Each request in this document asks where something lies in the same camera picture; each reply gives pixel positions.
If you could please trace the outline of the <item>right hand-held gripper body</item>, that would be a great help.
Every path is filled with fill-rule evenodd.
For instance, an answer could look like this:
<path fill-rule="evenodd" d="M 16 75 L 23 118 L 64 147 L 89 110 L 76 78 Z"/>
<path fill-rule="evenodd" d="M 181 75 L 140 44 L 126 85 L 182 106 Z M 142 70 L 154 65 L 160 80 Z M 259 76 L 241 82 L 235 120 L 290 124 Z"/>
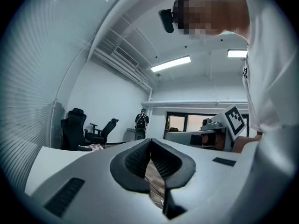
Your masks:
<path fill-rule="evenodd" d="M 231 105 L 212 118 L 204 119 L 200 132 L 201 134 L 223 133 L 225 136 L 224 151 L 231 152 L 236 138 L 245 127 L 246 124 L 236 105 Z"/>

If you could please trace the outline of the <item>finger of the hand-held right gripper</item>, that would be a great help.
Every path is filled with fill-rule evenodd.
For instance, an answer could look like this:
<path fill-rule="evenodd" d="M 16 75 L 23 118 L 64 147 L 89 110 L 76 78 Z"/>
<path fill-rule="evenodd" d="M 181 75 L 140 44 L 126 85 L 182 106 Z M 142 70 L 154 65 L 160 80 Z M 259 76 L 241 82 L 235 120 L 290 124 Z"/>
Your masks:
<path fill-rule="evenodd" d="M 201 132 L 168 132 L 164 139 L 187 146 L 202 146 Z"/>

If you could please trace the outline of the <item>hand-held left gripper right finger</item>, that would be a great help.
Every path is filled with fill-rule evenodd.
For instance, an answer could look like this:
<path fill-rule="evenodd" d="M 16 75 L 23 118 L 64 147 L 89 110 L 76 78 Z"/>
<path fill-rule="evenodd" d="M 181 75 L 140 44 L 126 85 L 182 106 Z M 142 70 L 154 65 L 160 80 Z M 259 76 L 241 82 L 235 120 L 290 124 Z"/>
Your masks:
<path fill-rule="evenodd" d="M 153 208 L 151 223 L 165 224 L 192 211 L 227 210 L 244 186 L 251 145 L 240 154 L 151 140 L 151 159 L 164 180 L 164 208 Z"/>

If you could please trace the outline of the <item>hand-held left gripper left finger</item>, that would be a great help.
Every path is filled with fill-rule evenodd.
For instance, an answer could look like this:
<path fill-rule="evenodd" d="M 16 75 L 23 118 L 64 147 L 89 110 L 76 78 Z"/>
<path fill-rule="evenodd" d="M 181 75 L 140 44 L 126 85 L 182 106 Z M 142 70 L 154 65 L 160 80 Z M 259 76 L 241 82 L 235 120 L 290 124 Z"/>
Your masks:
<path fill-rule="evenodd" d="M 149 161 L 149 139 L 85 152 L 32 198 L 67 224 L 164 224 L 144 178 Z"/>

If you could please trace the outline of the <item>person's right hand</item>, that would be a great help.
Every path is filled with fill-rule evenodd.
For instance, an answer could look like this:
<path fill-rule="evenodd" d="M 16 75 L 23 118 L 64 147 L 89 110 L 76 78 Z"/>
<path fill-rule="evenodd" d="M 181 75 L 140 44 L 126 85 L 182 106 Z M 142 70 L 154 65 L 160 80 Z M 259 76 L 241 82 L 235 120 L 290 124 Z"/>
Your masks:
<path fill-rule="evenodd" d="M 223 151 L 225 146 L 225 135 L 223 133 L 210 133 L 202 135 L 204 146 L 213 146 L 216 150 Z"/>

